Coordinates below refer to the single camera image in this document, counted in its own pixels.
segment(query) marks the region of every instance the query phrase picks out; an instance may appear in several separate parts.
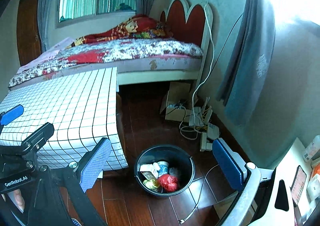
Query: cardboard box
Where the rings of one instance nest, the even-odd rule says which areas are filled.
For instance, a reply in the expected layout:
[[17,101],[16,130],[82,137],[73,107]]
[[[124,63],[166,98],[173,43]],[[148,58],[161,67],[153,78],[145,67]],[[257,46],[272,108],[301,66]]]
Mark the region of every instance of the cardboard box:
[[[161,108],[160,108],[160,114],[165,113],[165,119],[166,120],[173,120],[173,121],[182,121],[183,117],[184,122],[189,122],[189,117],[191,115],[191,97],[192,94],[190,94],[190,84],[185,82],[177,82],[172,81],[170,82],[170,88],[169,91],[164,96]],[[178,109],[172,107],[172,105],[177,104],[181,100],[187,100],[186,103],[184,103],[184,106],[187,106],[187,110],[184,109]]]

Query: headboard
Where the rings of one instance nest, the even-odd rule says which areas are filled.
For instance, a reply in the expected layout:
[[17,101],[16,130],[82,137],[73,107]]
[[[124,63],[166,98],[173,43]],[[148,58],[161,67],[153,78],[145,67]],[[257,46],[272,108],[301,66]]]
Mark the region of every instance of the headboard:
[[[210,29],[206,24],[204,12],[207,14]],[[194,43],[202,49],[204,55],[196,82],[196,86],[198,86],[210,42],[213,21],[210,5],[201,2],[189,6],[187,0],[173,0],[169,8],[162,11],[160,21],[171,27],[175,39],[186,43]]]

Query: trash can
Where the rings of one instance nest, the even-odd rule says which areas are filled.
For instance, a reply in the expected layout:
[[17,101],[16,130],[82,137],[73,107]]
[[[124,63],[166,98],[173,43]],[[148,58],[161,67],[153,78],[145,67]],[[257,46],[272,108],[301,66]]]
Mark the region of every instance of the trash can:
[[[139,172],[140,166],[166,161],[170,167],[176,167],[181,172],[180,189],[171,193],[160,193],[148,189],[143,181],[145,177]],[[148,193],[158,197],[170,197],[182,193],[192,183],[195,177],[196,167],[192,157],[183,149],[173,145],[157,145],[144,150],[137,158],[134,165],[134,176],[138,184]]]

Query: window sill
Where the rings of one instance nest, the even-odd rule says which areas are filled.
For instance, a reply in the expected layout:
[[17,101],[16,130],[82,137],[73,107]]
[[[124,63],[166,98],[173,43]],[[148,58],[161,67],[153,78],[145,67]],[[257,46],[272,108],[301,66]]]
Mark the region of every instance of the window sill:
[[56,29],[59,28],[63,28],[69,25],[73,25],[76,23],[80,23],[80,22],[85,22],[85,21],[89,21],[89,20],[95,20],[95,19],[102,19],[105,18],[106,16],[108,17],[113,17],[113,16],[119,16],[119,15],[124,15],[124,16],[128,16],[128,18],[132,15],[134,15],[136,12],[135,11],[117,11],[117,12],[111,12],[111,13],[104,13],[104,14],[98,14],[98,15],[86,15],[83,17],[78,17],[75,19],[70,19],[70,20],[66,20],[63,22],[56,22]]

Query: wooden floor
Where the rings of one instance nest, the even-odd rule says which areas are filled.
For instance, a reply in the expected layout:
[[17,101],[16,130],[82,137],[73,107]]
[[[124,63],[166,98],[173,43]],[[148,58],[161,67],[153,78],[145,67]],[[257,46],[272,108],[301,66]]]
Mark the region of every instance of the wooden floor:
[[[86,192],[109,226],[179,226],[178,219],[187,217],[199,199],[204,174],[217,164],[211,152],[199,152],[199,140],[184,139],[178,123],[164,121],[159,115],[168,86],[168,83],[151,83],[120,87],[129,172],[126,177],[97,180]],[[137,184],[133,165],[141,151],[164,143],[177,145],[193,157],[196,176],[183,193],[158,199]],[[79,219],[65,190],[62,192],[70,216]],[[232,192],[220,167],[215,167],[204,183],[198,208],[183,225],[214,226],[219,218],[213,204]]]

